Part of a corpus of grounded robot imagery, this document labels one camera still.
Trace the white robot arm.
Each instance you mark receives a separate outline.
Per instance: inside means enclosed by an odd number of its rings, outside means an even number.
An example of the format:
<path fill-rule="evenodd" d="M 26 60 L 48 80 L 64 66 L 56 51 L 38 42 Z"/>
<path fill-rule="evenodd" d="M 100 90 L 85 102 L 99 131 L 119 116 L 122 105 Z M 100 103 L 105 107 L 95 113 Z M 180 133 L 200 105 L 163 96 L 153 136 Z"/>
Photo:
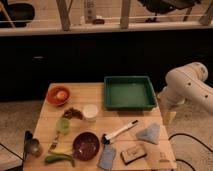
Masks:
<path fill-rule="evenodd" d="M 213 114 L 213 87 L 205 84 L 207 78 L 207 67 L 200 62 L 174 68 L 166 74 L 166 86 L 157 95 L 165 126 L 176 116 L 173 107 L 183 104 L 185 100 L 191 100 Z"/>

